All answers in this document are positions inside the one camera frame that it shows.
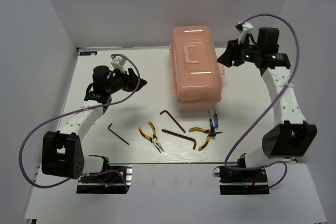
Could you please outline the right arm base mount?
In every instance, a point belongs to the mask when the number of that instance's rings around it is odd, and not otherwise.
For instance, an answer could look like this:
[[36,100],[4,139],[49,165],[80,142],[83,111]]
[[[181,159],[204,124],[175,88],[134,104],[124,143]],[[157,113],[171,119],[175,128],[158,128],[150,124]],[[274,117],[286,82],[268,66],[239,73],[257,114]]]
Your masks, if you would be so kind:
[[267,195],[269,185],[266,172],[262,170],[232,170],[217,166],[213,173],[219,178],[221,195]]

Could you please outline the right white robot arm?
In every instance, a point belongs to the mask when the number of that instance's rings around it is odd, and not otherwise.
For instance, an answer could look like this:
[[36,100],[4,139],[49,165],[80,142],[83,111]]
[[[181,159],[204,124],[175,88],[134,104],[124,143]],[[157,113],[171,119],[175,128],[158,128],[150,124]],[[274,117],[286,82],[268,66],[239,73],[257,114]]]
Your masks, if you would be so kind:
[[279,29],[260,28],[254,40],[250,23],[236,28],[239,38],[228,42],[217,61],[227,67],[253,63],[266,84],[274,112],[274,128],[263,136],[261,146],[240,158],[237,175],[247,182],[255,177],[256,168],[303,157],[317,135],[317,127],[309,124],[300,110],[290,79],[294,70],[288,55],[278,51]]

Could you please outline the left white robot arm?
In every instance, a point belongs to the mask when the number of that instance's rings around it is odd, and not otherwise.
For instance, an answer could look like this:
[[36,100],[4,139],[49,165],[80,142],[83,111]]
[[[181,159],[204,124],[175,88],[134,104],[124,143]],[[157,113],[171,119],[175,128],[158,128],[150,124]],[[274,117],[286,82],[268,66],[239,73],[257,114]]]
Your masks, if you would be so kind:
[[46,175],[77,179],[93,173],[101,182],[110,178],[111,168],[104,156],[85,156],[81,142],[96,120],[104,115],[111,103],[112,94],[123,90],[140,90],[147,81],[129,68],[125,72],[110,70],[107,66],[93,69],[93,82],[88,85],[83,108],[57,131],[48,131],[43,138],[41,170]]

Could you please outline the pink plastic tool box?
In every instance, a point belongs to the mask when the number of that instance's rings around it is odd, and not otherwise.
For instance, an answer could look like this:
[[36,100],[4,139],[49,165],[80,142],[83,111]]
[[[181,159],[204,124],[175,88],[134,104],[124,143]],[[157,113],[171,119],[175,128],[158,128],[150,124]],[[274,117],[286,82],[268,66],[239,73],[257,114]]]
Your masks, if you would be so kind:
[[224,68],[208,26],[174,27],[170,43],[173,91],[179,111],[210,110],[222,99]]

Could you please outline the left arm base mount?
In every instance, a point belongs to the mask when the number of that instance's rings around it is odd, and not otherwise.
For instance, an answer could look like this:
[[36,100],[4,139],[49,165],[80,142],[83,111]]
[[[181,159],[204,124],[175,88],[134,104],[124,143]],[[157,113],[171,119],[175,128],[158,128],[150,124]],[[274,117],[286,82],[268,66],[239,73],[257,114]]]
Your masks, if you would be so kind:
[[83,175],[77,183],[77,194],[124,195],[132,180],[132,164],[110,164],[108,173],[99,176]]

